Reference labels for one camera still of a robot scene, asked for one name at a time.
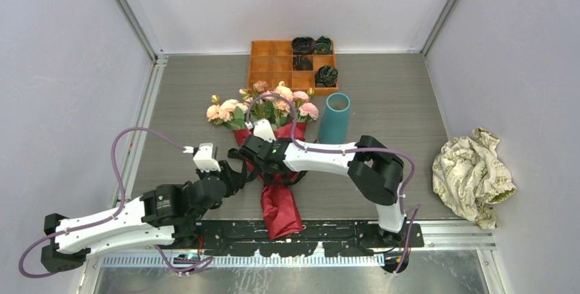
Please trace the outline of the black rolled sock top left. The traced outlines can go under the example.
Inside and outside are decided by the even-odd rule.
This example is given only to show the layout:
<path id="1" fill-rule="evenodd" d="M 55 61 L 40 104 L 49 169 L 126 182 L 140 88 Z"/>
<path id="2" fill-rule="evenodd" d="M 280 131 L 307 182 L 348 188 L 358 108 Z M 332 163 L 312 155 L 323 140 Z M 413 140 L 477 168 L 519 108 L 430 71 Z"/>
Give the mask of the black rolled sock top left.
<path id="1" fill-rule="evenodd" d="M 316 40 L 312 37 L 297 37 L 291 41 L 294 55 L 312 55 L 316 47 Z"/>

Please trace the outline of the perforated metal rail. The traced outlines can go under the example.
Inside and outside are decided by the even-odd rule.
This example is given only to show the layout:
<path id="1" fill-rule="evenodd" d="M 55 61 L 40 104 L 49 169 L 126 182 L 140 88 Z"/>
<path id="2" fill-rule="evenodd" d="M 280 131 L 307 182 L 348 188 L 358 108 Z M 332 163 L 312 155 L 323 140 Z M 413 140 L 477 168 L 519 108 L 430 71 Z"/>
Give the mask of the perforated metal rail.
<path id="1" fill-rule="evenodd" d="M 103 267 L 165 267 L 158 253 L 119 253 L 106 255 Z M 212 267 L 374 267 L 383 266 L 383 256 L 336 256 L 322 253 L 311 256 L 216 256 Z"/>

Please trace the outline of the orange compartment tray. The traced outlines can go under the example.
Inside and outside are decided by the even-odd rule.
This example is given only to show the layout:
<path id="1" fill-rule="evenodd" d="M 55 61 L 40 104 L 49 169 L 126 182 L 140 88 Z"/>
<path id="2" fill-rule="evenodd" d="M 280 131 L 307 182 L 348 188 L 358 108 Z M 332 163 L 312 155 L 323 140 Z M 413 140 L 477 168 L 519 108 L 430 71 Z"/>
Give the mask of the orange compartment tray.
<path id="1" fill-rule="evenodd" d="M 274 88 L 283 81 L 293 91 L 313 88 L 316 95 L 329 96 L 339 91 L 339 80 L 334 88 L 317 88 L 315 73 L 324 65 L 334 66 L 338 70 L 335 50 L 332 55 L 294 55 L 291 40 L 253 40 L 248 87 L 257 81 L 265 81 L 270 88 Z"/>

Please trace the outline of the pink flower bouquet red wrap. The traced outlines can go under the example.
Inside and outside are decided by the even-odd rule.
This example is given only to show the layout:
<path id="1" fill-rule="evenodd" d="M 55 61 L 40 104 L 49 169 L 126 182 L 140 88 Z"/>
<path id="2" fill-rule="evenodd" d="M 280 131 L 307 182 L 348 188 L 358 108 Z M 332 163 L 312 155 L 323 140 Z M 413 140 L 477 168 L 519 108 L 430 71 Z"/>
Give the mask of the pink flower bouquet red wrap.
<path id="1" fill-rule="evenodd" d="M 293 91 L 282 81 L 274 89 L 265 81 L 257 81 L 250 88 L 240 89 L 240 99 L 221 101 L 214 94 L 206 111 L 210 123 L 222 125 L 233 131 L 240 146 L 252 134 L 246 128 L 246 117 L 255 122 L 267 119 L 272 125 L 276 139 L 290 138 L 305 140 L 309 122 L 316 121 L 319 110 L 312 102 L 313 88 Z M 268 185 L 261 192 L 263 221 L 270 239 L 299 232 L 302 220 L 289 186 Z"/>

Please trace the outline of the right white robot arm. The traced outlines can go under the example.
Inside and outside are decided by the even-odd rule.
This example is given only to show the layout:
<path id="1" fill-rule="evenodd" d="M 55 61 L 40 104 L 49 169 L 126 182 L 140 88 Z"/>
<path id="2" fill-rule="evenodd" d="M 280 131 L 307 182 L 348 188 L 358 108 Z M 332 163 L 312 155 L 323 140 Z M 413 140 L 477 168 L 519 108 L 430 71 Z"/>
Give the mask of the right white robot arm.
<path id="1" fill-rule="evenodd" d="M 249 135 L 229 156 L 245 161 L 265 185 L 294 185 L 310 171 L 348 177 L 375 204 L 382 242 L 395 247 L 406 238 L 401 207 L 404 162 L 372 136 L 332 145 Z"/>

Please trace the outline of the black printed ribbon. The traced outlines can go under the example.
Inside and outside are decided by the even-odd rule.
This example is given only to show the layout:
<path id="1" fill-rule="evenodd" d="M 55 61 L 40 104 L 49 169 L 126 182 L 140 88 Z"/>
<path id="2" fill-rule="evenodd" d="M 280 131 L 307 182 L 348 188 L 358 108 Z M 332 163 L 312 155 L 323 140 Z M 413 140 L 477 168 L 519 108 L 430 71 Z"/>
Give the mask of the black printed ribbon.
<path id="1" fill-rule="evenodd" d="M 236 159 L 243 161 L 243 171 L 242 174 L 246 175 L 246 182 L 251 182 L 255 179 L 259 179 L 264 186 L 268 185 L 284 185 L 291 186 L 299 183 L 307 174 L 307 171 L 301 172 L 288 172 L 285 174 L 260 174 L 258 170 L 251 164 L 251 162 L 242 157 L 239 151 L 235 148 L 231 148 L 228 151 L 229 159 Z"/>

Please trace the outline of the crumpled printed cloth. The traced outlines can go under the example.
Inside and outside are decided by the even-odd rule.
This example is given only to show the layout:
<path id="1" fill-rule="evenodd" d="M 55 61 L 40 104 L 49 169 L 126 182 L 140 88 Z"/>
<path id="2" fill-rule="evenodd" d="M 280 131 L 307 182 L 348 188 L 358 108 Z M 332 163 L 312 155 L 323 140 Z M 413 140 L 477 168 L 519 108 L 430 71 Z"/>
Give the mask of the crumpled printed cloth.
<path id="1" fill-rule="evenodd" d="M 499 137 L 478 127 L 443 145 L 432 164 L 432 190 L 455 215 L 481 229 L 498 226 L 495 204 L 516 193 L 511 172 L 497 153 Z"/>

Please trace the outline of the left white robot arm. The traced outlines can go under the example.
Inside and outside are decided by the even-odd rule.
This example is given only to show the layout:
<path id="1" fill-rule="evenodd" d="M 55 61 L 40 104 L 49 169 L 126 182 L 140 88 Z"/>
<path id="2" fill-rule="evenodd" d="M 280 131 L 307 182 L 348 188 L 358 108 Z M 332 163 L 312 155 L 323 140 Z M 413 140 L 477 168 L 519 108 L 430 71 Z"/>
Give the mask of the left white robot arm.
<path id="1" fill-rule="evenodd" d="M 191 248 L 200 242 L 198 221 L 224 198 L 235 195 L 247 182 L 248 167 L 234 171 L 219 161 L 218 171 L 197 171 L 199 179 L 183 184 L 162 184 L 128 201 L 121 211 L 66 218 L 53 213 L 44 220 L 49 244 L 40 261 L 51 273 L 82 266 L 86 259 L 115 250 L 158 245 Z"/>

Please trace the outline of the dark teal rolled sock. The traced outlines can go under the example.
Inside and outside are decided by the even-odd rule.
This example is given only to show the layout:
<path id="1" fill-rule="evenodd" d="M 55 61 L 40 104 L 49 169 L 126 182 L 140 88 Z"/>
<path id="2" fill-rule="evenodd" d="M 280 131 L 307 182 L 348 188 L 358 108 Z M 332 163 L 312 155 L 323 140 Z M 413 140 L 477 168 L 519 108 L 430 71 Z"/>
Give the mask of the dark teal rolled sock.
<path id="1" fill-rule="evenodd" d="M 332 55 L 334 52 L 333 41 L 328 36 L 320 36 L 315 41 L 316 47 L 314 53 L 316 55 Z"/>

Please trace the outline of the small electronics board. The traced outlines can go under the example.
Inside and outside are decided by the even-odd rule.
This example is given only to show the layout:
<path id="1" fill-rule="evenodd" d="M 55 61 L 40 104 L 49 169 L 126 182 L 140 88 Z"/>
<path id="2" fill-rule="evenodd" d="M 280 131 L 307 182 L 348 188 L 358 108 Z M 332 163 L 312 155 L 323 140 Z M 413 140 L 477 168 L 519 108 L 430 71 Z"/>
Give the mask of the small electronics board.
<path id="1" fill-rule="evenodd" d="M 193 265 L 199 262 L 200 262 L 199 255 L 192 252 L 181 253 L 173 258 L 173 263 L 175 265 Z"/>

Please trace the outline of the dark green rolled sock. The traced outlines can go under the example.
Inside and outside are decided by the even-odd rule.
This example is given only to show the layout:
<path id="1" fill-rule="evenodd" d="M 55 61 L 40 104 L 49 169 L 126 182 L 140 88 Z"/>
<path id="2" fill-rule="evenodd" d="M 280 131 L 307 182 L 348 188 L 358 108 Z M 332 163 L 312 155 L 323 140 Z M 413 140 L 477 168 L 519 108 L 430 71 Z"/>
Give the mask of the dark green rolled sock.
<path id="1" fill-rule="evenodd" d="M 317 88 L 334 88 L 337 86 L 338 70 L 331 65 L 324 65 L 315 73 L 315 85 Z"/>

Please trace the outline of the teal vase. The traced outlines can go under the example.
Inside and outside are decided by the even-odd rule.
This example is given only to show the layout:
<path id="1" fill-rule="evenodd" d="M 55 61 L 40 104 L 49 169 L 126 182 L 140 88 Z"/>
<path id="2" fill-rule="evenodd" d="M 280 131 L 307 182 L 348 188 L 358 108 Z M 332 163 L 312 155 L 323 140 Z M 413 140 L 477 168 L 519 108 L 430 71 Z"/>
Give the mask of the teal vase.
<path id="1" fill-rule="evenodd" d="M 326 106 L 320 120 L 317 139 L 323 144 L 343 144 L 350 123 L 350 99 L 336 92 L 326 99 Z"/>

